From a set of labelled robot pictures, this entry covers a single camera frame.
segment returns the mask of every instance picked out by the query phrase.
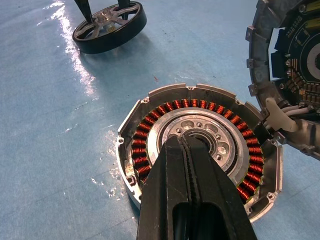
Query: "white wire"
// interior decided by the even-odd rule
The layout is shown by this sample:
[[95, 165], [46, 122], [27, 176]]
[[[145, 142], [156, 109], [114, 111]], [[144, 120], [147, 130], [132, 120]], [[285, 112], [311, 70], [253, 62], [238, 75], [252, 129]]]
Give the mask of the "white wire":
[[298, 114], [307, 114], [309, 112], [308, 108], [300, 108], [296, 110], [287, 111], [285, 114], [287, 116], [298, 115]]
[[[293, 110], [289, 110], [287, 111], [285, 114], [289, 117], [289, 116], [292, 116], [292, 115], [299, 115], [299, 114], [307, 114], [309, 112], [308, 108], [305, 107], [305, 108], [298, 108], [298, 109], [293, 109]], [[264, 123], [264, 126], [267, 130], [271, 129], [271, 125], [270, 124], [266, 124], [266, 122]]]
[[282, 108], [282, 112], [286, 113], [286, 112], [289, 112], [291, 110], [296, 110], [296, 109], [299, 109], [299, 106], [298, 105], [295, 105], [295, 106], [287, 106], [287, 107], [284, 107]]

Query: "black tire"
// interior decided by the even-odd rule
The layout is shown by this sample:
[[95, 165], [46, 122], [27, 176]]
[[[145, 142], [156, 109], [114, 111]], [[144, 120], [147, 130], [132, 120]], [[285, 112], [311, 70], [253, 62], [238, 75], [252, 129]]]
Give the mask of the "black tire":
[[[82, 39], [81, 36], [88, 34], [90, 32], [89, 31], [85, 32], [80, 37], [76, 37], [75, 32], [81, 30], [87, 25], [87, 21], [83, 21], [72, 34], [72, 38], [79, 47], [80, 51], [85, 54], [99, 54], [115, 49], [133, 39], [147, 24], [147, 17], [142, 4], [136, 1], [131, 1], [130, 7], [134, 6], [135, 4], [139, 5], [139, 9], [136, 10], [136, 12], [131, 12], [132, 14], [135, 14], [135, 16], [125, 25], [106, 35], [102, 35], [93, 39]], [[112, 8], [116, 5], [117, 4], [109, 6], [105, 9]]]

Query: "circuit board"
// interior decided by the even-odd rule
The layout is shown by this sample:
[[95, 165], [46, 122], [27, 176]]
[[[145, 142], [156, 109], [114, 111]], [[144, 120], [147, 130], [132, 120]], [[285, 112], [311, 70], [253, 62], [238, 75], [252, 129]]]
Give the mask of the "circuit board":
[[320, 108], [320, 0], [290, 13], [271, 54], [272, 75], [284, 79], [280, 89], [292, 105]]

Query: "copper coil winding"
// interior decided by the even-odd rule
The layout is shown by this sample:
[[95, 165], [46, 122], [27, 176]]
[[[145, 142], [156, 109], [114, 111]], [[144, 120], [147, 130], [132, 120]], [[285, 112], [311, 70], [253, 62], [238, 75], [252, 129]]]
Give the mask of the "copper coil winding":
[[153, 125], [156, 122], [156, 120], [154, 120], [151, 116], [145, 116], [144, 121], [151, 125]]
[[164, 115], [164, 114], [167, 112], [163, 106], [158, 106], [158, 107], [156, 108], [156, 110], [157, 110], [161, 115]]
[[234, 113], [230, 110], [227, 110], [226, 113], [223, 115], [226, 119], [229, 119]]
[[240, 124], [238, 124], [237, 126], [236, 126], [238, 129], [239, 129], [239, 131], [241, 132], [241, 131], [243, 131], [243, 130], [246, 130], [247, 128], [248, 128], [248, 125], [246, 124], [246, 122], [242, 122], [242, 123], [240, 123]]
[[264, 164], [264, 158], [262, 156], [250, 155], [250, 161], [256, 164]]
[[133, 158], [133, 164], [134, 165], [142, 165], [142, 164], [148, 164], [149, 161], [147, 159], [146, 156], [140, 156], [140, 157], [136, 157], [136, 158]]
[[197, 99], [191, 99], [191, 106], [194, 108], [198, 107], [198, 100]]
[[200, 100], [199, 108], [206, 109], [207, 108], [207, 102], [205, 100]]
[[207, 109], [214, 111], [216, 109], [216, 104], [214, 102], [209, 102]]
[[171, 102], [167, 102], [165, 104], [166, 109], [171, 112], [172, 110], [174, 110], [174, 107], [172, 106]]
[[258, 145], [259, 144], [258, 138], [256, 138], [256, 137], [248, 138], [245, 141], [246, 141], [247, 145]]
[[234, 125], [237, 125], [241, 121], [241, 118], [238, 115], [235, 115], [230, 122], [232, 122]]
[[132, 140], [132, 145], [133, 146], [146, 146], [146, 140], [139, 139], [139, 138], [133, 139]]
[[145, 132], [145, 131], [141, 131], [141, 130], [137, 130], [134, 133], [134, 137], [139, 137], [139, 138], [142, 138], [142, 139], [146, 139], [147, 136], [148, 136], [148, 133]]
[[142, 184], [142, 185], [145, 184], [146, 181], [147, 181], [147, 178], [148, 178], [147, 176], [141, 177], [141, 178], [140, 178], [140, 184]]
[[243, 131], [242, 132], [242, 136], [244, 137], [244, 138], [249, 138], [249, 137], [252, 137], [252, 136], [254, 136], [255, 134], [254, 134], [254, 132], [251, 130], [251, 129], [248, 129], [248, 130], [245, 130], [245, 131]]
[[264, 168], [262, 166], [257, 165], [257, 164], [250, 164], [249, 170], [256, 172], [256, 173], [259, 173], [259, 174], [262, 174], [264, 172]]
[[225, 110], [225, 107], [224, 107], [224, 106], [218, 106], [218, 108], [215, 110], [215, 112], [216, 112], [217, 114], [221, 114], [221, 115], [222, 115], [222, 113], [224, 112], [224, 110]]
[[247, 202], [247, 200], [250, 198], [250, 194], [245, 189], [243, 189], [241, 186], [238, 186], [236, 189], [238, 190], [238, 193], [239, 193], [241, 199], [244, 202]]
[[137, 167], [135, 169], [138, 177], [140, 178], [141, 176], [145, 176], [150, 172], [151, 167], [149, 165], [146, 166], [141, 166], [141, 167]]
[[132, 155], [145, 155], [146, 149], [142, 147], [132, 148]]
[[250, 172], [250, 171], [246, 174], [246, 177], [257, 184], [259, 184], [261, 181], [260, 175], [253, 173], [253, 172]]
[[249, 146], [248, 148], [250, 154], [262, 154], [261, 147], [259, 146]]
[[247, 180], [247, 179], [243, 180], [242, 184], [246, 189], [250, 190], [253, 193], [257, 189], [257, 186], [254, 183], [252, 183], [251, 181]]
[[179, 100], [174, 100], [173, 104], [174, 104], [176, 109], [182, 108], [181, 102]]
[[182, 99], [182, 105], [183, 105], [184, 108], [188, 108], [189, 107], [188, 99]]
[[138, 126], [138, 128], [140, 128], [140, 129], [142, 129], [142, 130], [146, 130], [147, 132], [149, 132], [150, 129], [151, 129], [151, 126], [148, 125], [148, 124], [145, 124], [145, 123], [140, 123], [139, 126]]
[[151, 111], [149, 114], [156, 120], [158, 120], [161, 117], [161, 115], [155, 110]]

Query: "blue mat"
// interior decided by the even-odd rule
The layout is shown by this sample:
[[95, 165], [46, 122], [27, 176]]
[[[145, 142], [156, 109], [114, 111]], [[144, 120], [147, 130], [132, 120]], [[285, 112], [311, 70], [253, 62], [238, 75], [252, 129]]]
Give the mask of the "blue mat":
[[[92, 12], [113, 5], [91, 1]], [[252, 0], [142, 0], [130, 42], [81, 54], [73, 0], [0, 3], [0, 239], [134, 240], [139, 212], [116, 164], [117, 129], [137, 99], [174, 83], [250, 97]], [[283, 193], [254, 223], [260, 240], [320, 233], [320, 162], [284, 147]]]

